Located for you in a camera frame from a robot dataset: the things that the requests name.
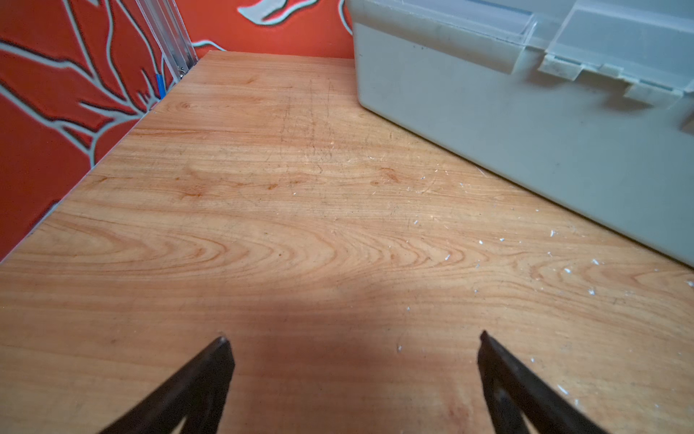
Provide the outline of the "aluminium frame post left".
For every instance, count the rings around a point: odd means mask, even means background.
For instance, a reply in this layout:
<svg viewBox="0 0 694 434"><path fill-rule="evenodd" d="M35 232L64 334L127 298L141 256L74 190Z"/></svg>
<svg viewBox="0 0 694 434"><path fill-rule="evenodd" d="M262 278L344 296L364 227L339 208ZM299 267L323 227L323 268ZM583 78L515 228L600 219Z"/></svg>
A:
<svg viewBox="0 0 694 434"><path fill-rule="evenodd" d="M137 0L172 75L179 83L199 59L175 0Z"/></svg>

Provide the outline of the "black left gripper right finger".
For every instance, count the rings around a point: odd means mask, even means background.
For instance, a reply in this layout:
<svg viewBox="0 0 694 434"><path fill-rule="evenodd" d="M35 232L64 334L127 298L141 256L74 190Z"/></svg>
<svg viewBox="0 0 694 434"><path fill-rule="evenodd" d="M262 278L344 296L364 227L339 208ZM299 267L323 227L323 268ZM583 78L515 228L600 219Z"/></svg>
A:
<svg viewBox="0 0 694 434"><path fill-rule="evenodd" d="M487 332L480 340L477 365L495 432L527 433L531 423L540 433L607 433Z"/></svg>

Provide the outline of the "grey plastic storage box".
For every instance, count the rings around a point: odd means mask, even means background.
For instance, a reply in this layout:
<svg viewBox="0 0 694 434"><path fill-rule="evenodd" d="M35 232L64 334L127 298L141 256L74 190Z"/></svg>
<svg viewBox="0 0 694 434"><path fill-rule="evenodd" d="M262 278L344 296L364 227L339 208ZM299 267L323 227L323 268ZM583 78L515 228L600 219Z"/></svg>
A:
<svg viewBox="0 0 694 434"><path fill-rule="evenodd" d="M347 7L363 107L692 264L692 2Z"/></svg>

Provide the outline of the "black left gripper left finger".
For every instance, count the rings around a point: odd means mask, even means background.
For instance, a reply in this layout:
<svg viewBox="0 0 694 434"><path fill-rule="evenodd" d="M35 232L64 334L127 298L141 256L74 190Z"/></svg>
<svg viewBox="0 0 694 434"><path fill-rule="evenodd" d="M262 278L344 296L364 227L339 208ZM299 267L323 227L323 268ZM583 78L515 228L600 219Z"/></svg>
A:
<svg viewBox="0 0 694 434"><path fill-rule="evenodd" d="M231 343L220 336L102 431L216 433L234 369Z"/></svg>

